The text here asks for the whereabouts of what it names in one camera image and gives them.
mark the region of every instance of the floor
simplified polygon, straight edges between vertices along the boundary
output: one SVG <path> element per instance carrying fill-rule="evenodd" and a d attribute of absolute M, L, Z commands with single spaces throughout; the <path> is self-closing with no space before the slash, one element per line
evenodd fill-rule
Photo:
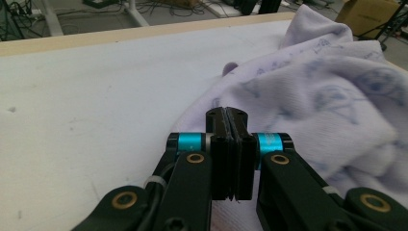
<path fill-rule="evenodd" d="M 209 9 L 214 7 L 220 9 L 224 17 L 234 15 L 231 13 L 234 12 L 234 9 L 223 4 L 221 0 L 203 0 L 202 4 L 199 4 L 192 10 L 170 7 L 169 5 L 148 0 L 140 1 L 145 2 L 137 3 L 137 9 L 149 25 L 216 19 L 218 17 L 209 11 Z M 295 1 L 296 0 L 287 0 L 289 6 L 281 5 L 279 12 L 296 12 L 299 6 L 296 5 Z M 325 7 L 325 2 L 320 0 L 304 1 L 304 4 L 307 4 L 311 9 L 334 20 L 343 6 L 343 1 L 331 1 L 334 1 L 334 3 L 328 7 Z M 43 9 L 40 0 L 33 0 L 33 2 L 33 8 Z M 49 3 L 58 15 L 65 35 L 135 27 L 131 17 L 124 11 L 124 8 L 119 5 L 111 5 L 97 10 L 83 4 L 82 0 L 49 0 Z M 26 38 L 49 36 L 46 23 L 42 18 L 35 20 L 30 29 L 23 29 L 22 32 Z M 387 45 L 384 55 L 388 61 L 408 70 L 408 44 L 405 42 L 406 40 L 404 39 L 388 38 L 386 42 L 384 42 L 384 44 Z"/>

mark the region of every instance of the metal frame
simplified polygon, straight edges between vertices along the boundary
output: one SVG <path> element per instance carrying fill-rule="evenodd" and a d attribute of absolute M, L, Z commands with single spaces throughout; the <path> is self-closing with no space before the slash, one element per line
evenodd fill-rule
<path fill-rule="evenodd" d="M 47 22 L 51 37 L 63 36 L 64 35 L 63 28 L 61 27 L 60 21 L 58 20 L 58 17 L 55 14 L 54 8 L 51 6 L 48 0 L 41 0 L 41 2 L 45 8 L 44 16 L 45 16 L 45 20 Z M 149 26 L 149 24 L 144 19 L 144 17 L 138 12 L 138 10 L 136 10 L 135 0 L 129 0 L 129 3 L 125 4 L 124 6 L 128 14 L 132 17 L 134 22 L 137 24 L 137 26 L 140 26 L 140 27 Z"/>

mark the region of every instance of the crumpled fabric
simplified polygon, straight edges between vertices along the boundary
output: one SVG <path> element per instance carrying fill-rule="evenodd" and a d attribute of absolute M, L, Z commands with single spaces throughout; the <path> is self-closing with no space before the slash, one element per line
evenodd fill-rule
<path fill-rule="evenodd" d="M 353 41 L 346 25 L 302 5 L 278 51 L 227 64 L 173 131 L 205 132 L 208 110 L 238 108 L 249 115 L 250 133 L 288 133 L 342 196 L 368 187 L 408 207 L 407 83 L 377 40 Z M 213 230 L 262 230 L 256 198 L 213 204 Z"/>

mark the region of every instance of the white surface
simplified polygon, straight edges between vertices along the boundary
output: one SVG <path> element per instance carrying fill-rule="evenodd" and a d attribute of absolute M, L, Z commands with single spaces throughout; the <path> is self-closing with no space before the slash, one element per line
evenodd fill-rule
<path fill-rule="evenodd" d="M 0 230 L 69 230 L 105 193 L 142 186 L 223 66 L 277 50 L 288 25 L 0 58 Z"/>

